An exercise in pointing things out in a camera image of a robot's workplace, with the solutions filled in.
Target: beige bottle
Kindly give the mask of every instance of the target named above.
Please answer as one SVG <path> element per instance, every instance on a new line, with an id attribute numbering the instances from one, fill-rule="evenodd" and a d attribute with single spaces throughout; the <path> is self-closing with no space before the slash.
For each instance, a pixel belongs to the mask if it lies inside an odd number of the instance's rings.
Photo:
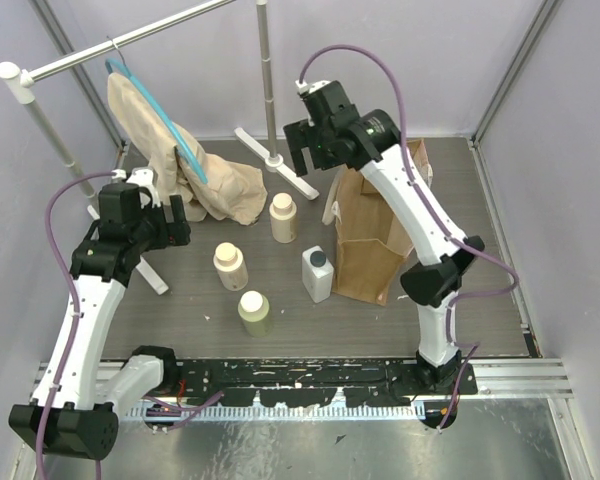
<path id="1" fill-rule="evenodd" d="M 293 242 L 298 236 L 298 207 L 288 193 L 279 193 L 273 197 L 269 206 L 271 232 L 280 243 Z"/>
<path id="2" fill-rule="evenodd" d="M 238 291 L 247 286 L 249 274 L 242 251 L 233 243 L 221 243 L 216 248 L 213 264 L 227 290 Z"/>
<path id="3" fill-rule="evenodd" d="M 238 304 L 242 324 L 252 337 L 264 337 L 273 329 L 269 300 L 261 293 L 250 291 L 242 295 Z"/>

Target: white wall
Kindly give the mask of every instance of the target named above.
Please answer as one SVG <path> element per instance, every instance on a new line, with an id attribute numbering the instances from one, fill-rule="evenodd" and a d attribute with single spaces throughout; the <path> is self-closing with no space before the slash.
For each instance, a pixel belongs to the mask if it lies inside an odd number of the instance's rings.
<path id="1" fill-rule="evenodd" d="M 52 0 L 76 48 L 190 7 L 192 0 Z M 278 127 L 306 112 L 293 82 L 314 51 L 333 43 L 373 50 L 405 92 L 409 134 L 473 133 L 540 0 L 271 0 Z M 125 47 L 132 71 L 169 115 L 200 137 L 241 125 L 265 134 L 255 0 L 219 10 Z M 394 114 L 382 74 L 352 53 L 319 60 L 309 79 L 343 82 L 360 110 Z M 103 60 L 90 62 L 104 92 Z"/>
<path id="2" fill-rule="evenodd" d="M 483 149 L 534 326 L 600 466 L 600 0 L 563 2 Z"/>
<path id="3" fill-rule="evenodd" d="M 57 57 L 22 0 L 0 1 L 0 62 L 36 67 Z M 34 89 L 85 171 L 111 168 L 115 148 L 69 73 Z M 27 403 L 40 361 L 48 359 L 67 298 L 44 236 L 49 197 L 70 180 L 28 114 L 0 81 L 0 479 L 18 438 L 7 426 L 13 403 Z M 69 255 L 88 225 L 80 192 L 59 202 L 54 225 Z"/>

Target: gray table surface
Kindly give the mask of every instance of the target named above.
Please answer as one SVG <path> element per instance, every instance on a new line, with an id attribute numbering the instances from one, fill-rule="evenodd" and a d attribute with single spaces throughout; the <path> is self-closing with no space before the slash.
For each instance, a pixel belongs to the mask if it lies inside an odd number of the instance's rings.
<path id="1" fill-rule="evenodd" d="M 227 160 L 263 166 L 237 141 L 203 145 Z M 497 254 L 466 140 L 430 139 L 426 146 L 434 170 L 433 191 L 440 203 L 467 234 L 481 235 L 487 251 Z M 283 155 L 288 152 L 282 143 L 280 148 Z M 192 224 L 190 245 L 149 252 L 145 258 L 170 290 L 157 296 L 139 275 L 132 277 L 113 319 L 103 358 L 127 357 L 142 344 L 172 347 L 181 358 L 413 356 L 419 341 L 417 312 L 409 299 L 398 299 L 403 294 L 398 278 L 386 307 L 335 294 L 315 305 L 304 289 L 302 251 L 320 245 L 335 262 L 335 227 L 320 221 L 332 177 L 333 171 L 309 174 L 307 181 L 321 192 L 309 202 L 281 177 L 265 171 L 269 198 L 255 225 L 244 227 L 207 217 Z M 268 206 L 279 192 L 290 193 L 298 205 L 299 236 L 287 245 L 273 240 L 269 224 Z M 221 242 L 242 249 L 249 270 L 247 289 L 262 292 L 272 305 L 275 326 L 266 338 L 254 339 L 245 332 L 237 314 L 243 292 L 229 292 L 220 283 L 212 257 Z M 477 261 L 465 276 L 464 289 L 484 290 L 507 282 L 502 271 Z M 520 316 L 510 296 L 459 304 L 457 331 L 460 341 L 481 342 L 478 356 L 527 354 Z"/>

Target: tan fabric bag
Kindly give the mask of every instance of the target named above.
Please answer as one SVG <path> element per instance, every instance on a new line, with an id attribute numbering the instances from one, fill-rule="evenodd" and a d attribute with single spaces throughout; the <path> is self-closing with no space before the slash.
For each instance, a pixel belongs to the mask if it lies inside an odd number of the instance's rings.
<path id="1" fill-rule="evenodd" d="M 189 221 L 199 222 L 207 212 L 217 220 L 228 217 L 242 225 L 257 220 L 267 200 L 260 169 L 206 153 L 189 132 L 174 124 L 207 176 L 203 185 L 186 159 L 176 155 L 175 139 L 127 78 L 109 75 L 107 95 L 111 111 L 156 171 L 156 188 L 163 201 L 181 195 Z"/>
<path id="2" fill-rule="evenodd" d="M 431 185 L 433 171 L 424 141 L 408 142 L 422 178 Z M 378 305 L 387 304 L 389 287 L 413 250 L 409 235 L 382 195 L 355 170 L 338 172 L 329 211 L 336 218 L 338 236 L 333 291 Z"/>

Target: beige cloth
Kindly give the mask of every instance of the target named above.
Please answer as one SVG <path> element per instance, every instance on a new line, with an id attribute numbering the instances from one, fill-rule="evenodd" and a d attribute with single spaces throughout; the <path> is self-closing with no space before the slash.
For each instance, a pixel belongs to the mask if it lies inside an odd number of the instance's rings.
<path id="1" fill-rule="evenodd" d="M 187 220 L 194 222 L 204 219 L 207 212 L 217 220 L 228 217 L 242 225 L 257 220 L 267 200 L 260 169 L 206 153 L 189 132 L 174 123 L 207 176 L 209 182 L 203 185 L 187 160 L 176 156 L 176 140 L 127 78 L 109 75 L 107 95 L 111 111 L 156 171 L 156 188 L 163 202 L 169 202 L 169 195 L 181 195 Z"/>

